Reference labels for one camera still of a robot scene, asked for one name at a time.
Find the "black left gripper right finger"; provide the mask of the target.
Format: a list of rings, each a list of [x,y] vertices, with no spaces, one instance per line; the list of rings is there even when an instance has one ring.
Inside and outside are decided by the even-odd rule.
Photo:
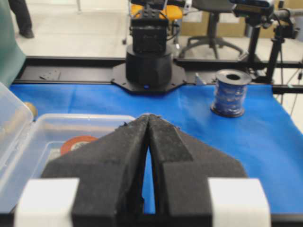
[[[268,227],[262,184],[237,159],[149,116],[156,213],[169,227]]]

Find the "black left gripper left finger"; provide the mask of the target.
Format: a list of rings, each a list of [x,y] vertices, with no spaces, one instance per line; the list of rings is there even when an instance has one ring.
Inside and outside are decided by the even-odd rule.
[[[26,184],[17,227],[114,227],[141,195],[148,115],[50,161]]]

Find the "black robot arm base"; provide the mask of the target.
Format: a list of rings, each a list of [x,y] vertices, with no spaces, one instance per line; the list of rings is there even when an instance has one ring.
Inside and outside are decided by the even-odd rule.
[[[183,7],[182,0],[133,0],[142,9],[130,14],[133,38],[123,64],[113,68],[111,83],[133,93],[166,93],[186,84],[185,70],[173,63],[167,46],[167,6]]]

